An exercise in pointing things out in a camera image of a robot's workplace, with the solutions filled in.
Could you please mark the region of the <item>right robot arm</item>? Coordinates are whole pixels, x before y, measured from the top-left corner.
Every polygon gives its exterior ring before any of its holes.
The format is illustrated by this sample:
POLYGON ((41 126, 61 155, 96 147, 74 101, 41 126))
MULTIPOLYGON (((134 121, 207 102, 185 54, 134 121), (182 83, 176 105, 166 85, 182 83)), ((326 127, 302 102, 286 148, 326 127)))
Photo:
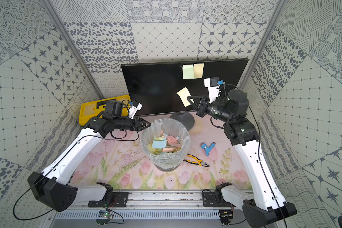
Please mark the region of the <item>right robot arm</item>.
POLYGON ((247 94, 237 89, 230 90, 222 104, 209 101, 208 96, 189 96, 187 100, 197 116, 209 115, 223 122, 224 133, 236 148, 251 182, 252 195, 232 184, 221 184, 216 191, 222 199, 241 209, 253 228, 296 215, 295 205, 286 201, 273 180, 260 146, 259 131, 246 118, 249 108, 247 94))

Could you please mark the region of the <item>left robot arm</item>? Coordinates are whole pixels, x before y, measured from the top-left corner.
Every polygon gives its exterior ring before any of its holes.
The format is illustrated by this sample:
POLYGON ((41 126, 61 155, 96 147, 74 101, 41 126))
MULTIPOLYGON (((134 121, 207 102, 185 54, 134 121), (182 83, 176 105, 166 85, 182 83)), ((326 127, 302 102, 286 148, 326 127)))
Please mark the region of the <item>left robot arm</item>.
POLYGON ((105 110, 87 121, 73 143, 51 165, 29 176, 28 183, 37 201, 57 212, 81 202, 98 206, 109 206, 114 202, 113 187, 109 184, 97 182, 77 188, 70 186, 69 182, 89 152, 108 134, 114 130, 140 132, 150 127, 148 121, 135 116, 142 109, 141 103, 132 101, 126 116, 122 116, 123 106, 123 102, 108 100, 105 110))

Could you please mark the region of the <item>green sticky note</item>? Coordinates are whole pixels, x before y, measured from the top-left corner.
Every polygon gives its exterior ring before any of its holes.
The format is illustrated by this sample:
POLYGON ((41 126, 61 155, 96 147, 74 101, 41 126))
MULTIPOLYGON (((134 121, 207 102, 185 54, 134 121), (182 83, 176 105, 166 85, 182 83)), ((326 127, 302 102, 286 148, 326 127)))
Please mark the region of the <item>green sticky note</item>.
POLYGON ((183 79, 194 79, 193 65, 183 65, 182 66, 182 77, 183 77, 183 79))

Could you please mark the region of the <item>mesh waste bin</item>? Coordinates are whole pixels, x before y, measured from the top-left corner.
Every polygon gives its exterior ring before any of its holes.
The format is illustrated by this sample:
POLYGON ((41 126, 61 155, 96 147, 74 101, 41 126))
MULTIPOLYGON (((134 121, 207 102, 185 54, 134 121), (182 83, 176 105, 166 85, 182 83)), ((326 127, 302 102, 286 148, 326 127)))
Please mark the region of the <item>mesh waste bin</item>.
POLYGON ((163 172, 170 172, 177 169, 183 160, 184 157, 172 157, 166 154, 164 156, 155 156, 151 158, 151 161, 156 168, 163 172))

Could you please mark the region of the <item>light blue sticky note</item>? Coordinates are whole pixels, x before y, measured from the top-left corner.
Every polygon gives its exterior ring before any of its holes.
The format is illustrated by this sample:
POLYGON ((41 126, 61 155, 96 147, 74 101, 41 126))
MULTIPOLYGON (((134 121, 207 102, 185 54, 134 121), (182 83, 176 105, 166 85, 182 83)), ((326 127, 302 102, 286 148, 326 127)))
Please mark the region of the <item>light blue sticky note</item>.
POLYGON ((154 149, 162 149, 167 147, 166 140, 154 140, 152 143, 152 148, 154 149))

